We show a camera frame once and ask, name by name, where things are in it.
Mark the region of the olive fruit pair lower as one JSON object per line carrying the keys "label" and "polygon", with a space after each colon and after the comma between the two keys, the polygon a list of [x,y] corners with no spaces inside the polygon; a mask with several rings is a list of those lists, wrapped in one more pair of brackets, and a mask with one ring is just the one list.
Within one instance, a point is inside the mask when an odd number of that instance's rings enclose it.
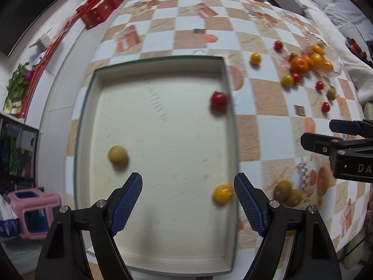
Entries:
{"label": "olive fruit pair lower", "polygon": [[300,189],[293,189],[290,192],[290,196],[286,201],[289,207],[296,207],[302,202],[303,199],[303,192]]}

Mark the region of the red cherry tomato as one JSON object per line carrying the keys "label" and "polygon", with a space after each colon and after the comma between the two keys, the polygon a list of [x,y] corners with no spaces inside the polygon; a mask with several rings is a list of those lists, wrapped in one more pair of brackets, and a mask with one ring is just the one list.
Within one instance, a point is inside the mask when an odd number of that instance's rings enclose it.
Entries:
{"label": "red cherry tomato", "polygon": [[228,96],[224,92],[214,92],[211,95],[210,105],[213,110],[224,110],[229,103]]}

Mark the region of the white shallow tray box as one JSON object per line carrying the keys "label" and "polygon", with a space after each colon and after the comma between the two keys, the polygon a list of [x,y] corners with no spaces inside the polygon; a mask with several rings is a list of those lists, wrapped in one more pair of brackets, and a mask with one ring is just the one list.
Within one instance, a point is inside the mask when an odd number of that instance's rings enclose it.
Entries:
{"label": "white shallow tray box", "polygon": [[[171,276],[232,271],[238,204],[212,195],[238,173],[232,107],[213,111],[211,95],[229,93],[223,58],[170,56],[105,66],[93,72],[75,148],[75,200],[88,207],[139,173],[143,188],[115,236],[125,264]],[[109,149],[128,162],[117,166]]]}

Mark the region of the red gift box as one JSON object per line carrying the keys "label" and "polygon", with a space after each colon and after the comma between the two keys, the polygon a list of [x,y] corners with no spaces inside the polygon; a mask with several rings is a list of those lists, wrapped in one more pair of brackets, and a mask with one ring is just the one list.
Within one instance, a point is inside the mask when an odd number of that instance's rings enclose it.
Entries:
{"label": "red gift box", "polygon": [[88,0],[84,5],[77,8],[77,13],[86,29],[90,30],[104,23],[122,2],[124,0]]}

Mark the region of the yellow cherry tomato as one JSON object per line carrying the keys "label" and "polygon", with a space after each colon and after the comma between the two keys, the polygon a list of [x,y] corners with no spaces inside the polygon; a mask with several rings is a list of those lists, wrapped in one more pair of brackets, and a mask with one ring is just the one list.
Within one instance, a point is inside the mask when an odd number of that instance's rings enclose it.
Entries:
{"label": "yellow cherry tomato", "polygon": [[224,204],[228,203],[233,198],[233,188],[231,185],[219,185],[215,188],[213,199],[215,202]]}

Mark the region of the red tomato mid right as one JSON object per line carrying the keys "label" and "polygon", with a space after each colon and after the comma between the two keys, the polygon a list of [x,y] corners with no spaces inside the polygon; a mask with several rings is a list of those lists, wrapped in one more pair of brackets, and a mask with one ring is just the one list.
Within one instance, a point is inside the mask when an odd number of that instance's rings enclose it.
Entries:
{"label": "red tomato mid right", "polygon": [[317,91],[321,91],[324,89],[324,83],[322,81],[317,81],[315,84],[315,89]]}

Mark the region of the olive green round fruit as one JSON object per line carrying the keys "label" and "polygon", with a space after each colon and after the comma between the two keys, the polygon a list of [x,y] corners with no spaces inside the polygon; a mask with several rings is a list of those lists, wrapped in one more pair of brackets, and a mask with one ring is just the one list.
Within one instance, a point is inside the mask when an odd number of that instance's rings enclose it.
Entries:
{"label": "olive green round fruit", "polygon": [[115,145],[109,149],[108,158],[112,164],[120,166],[128,162],[128,153],[124,147]]}

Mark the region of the red tomato near right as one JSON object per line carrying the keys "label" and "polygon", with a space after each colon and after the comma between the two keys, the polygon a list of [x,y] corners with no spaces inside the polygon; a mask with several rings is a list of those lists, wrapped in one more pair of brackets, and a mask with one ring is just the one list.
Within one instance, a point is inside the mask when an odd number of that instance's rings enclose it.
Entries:
{"label": "red tomato near right", "polygon": [[331,107],[328,102],[323,102],[321,106],[321,110],[323,113],[328,113],[330,111]]}

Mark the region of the yellow tomato on table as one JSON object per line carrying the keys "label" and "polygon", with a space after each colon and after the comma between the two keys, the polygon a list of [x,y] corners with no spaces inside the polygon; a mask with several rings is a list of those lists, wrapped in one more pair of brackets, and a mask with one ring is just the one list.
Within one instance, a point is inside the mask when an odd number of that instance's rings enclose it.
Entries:
{"label": "yellow tomato on table", "polygon": [[259,53],[253,53],[250,57],[250,64],[252,66],[259,66],[261,62],[261,56]]}

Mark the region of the green potted plant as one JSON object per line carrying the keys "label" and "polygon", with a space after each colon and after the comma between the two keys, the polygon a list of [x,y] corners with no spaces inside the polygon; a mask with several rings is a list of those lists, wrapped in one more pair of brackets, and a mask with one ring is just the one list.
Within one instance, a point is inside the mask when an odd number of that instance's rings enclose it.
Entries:
{"label": "green potted plant", "polygon": [[21,107],[28,94],[32,71],[27,68],[29,62],[19,63],[6,87],[8,93],[3,106],[3,111],[11,115],[19,115]]}

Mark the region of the olive fruit pair upper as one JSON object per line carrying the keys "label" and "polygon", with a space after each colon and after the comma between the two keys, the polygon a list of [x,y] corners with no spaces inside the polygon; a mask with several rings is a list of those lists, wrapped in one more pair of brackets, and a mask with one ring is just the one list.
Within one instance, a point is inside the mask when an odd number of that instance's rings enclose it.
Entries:
{"label": "olive fruit pair upper", "polygon": [[292,184],[288,180],[282,180],[276,185],[273,197],[279,202],[285,202],[290,198],[292,190]]}

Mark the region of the olive fruit pair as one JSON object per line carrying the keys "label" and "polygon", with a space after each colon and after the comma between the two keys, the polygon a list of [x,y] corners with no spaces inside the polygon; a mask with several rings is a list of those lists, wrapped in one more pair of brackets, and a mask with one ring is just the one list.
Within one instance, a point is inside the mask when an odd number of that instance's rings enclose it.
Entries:
{"label": "olive fruit pair", "polygon": [[296,207],[302,202],[303,199],[303,192],[300,189],[293,189],[290,192],[290,196],[286,201],[289,207]]}
{"label": "olive fruit pair", "polygon": [[290,198],[292,190],[292,184],[288,180],[282,180],[276,185],[273,197],[279,202],[285,202]]}

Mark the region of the yellow-green tomato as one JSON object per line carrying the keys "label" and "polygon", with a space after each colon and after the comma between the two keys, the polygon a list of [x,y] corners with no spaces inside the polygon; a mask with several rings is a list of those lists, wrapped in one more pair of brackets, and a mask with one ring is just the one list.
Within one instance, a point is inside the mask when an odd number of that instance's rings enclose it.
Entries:
{"label": "yellow-green tomato", "polygon": [[294,79],[291,75],[285,75],[281,79],[281,84],[284,87],[292,87],[294,85]]}

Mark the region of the red tomato beside mandarin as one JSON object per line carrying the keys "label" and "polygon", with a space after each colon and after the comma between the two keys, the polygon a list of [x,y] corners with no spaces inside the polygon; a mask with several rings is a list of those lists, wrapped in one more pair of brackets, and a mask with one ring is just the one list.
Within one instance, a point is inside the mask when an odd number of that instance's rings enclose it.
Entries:
{"label": "red tomato beside mandarin", "polygon": [[292,73],[291,76],[294,84],[299,84],[302,80],[302,76],[299,73]]}

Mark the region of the clear glass fruit bowl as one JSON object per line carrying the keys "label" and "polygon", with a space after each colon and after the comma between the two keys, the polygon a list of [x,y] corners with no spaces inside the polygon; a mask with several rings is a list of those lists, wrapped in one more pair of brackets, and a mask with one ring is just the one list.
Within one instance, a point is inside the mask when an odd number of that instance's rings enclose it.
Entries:
{"label": "clear glass fruit bowl", "polygon": [[336,51],[321,36],[306,33],[305,36],[300,37],[300,40],[300,47],[291,48],[289,44],[286,44],[287,51],[280,54],[289,65],[290,60],[295,56],[307,55],[314,62],[314,68],[311,71],[326,78],[334,78],[341,74],[342,65]]}

